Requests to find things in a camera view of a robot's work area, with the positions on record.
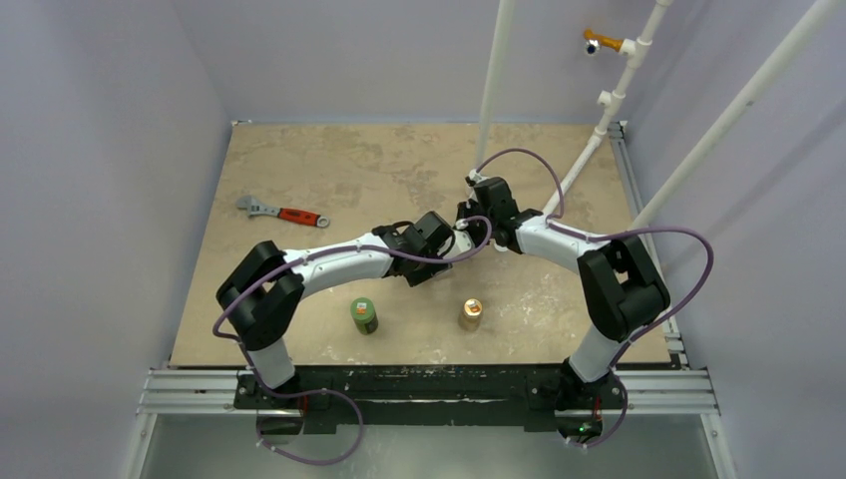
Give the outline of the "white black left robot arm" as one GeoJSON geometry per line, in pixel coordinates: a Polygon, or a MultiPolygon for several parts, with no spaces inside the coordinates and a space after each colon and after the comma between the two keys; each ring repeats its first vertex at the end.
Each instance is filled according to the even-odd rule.
{"type": "Polygon", "coordinates": [[[235,339],[261,378],[258,394],[271,407],[296,398],[295,368],[284,335],[299,303],[349,282],[391,276],[418,285],[472,249],[470,236],[429,212],[415,223],[378,226],[350,241],[313,249],[280,249],[262,241],[244,257],[215,298],[235,339]]]}

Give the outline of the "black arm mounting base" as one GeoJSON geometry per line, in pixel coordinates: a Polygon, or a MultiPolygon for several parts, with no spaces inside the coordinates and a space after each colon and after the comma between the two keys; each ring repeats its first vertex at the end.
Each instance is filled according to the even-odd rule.
{"type": "Polygon", "coordinates": [[[582,385],[560,364],[299,366],[273,393],[240,373],[233,399],[262,416],[301,413],[307,434],[363,422],[520,427],[579,440],[599,437],[606,416],[626,405],[615,377],[582,385]]]}

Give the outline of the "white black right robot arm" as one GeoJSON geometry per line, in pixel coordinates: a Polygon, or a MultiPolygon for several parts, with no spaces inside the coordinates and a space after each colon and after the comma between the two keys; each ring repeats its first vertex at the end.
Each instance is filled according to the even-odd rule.
{"type": "Polygon", "coordinates": [[[493,227],[496,246],[546,259],[578,275],[592,325],[563,362],[558,396],[575,406],[587,404],[608,380],[624,345],[670,305],[643,242],[636,236],[591,239],[537,210],[520,210],[500,177],[474,175],[466,182],[472,193],[459,205],[458,219],[483,216],[493,227]]]}

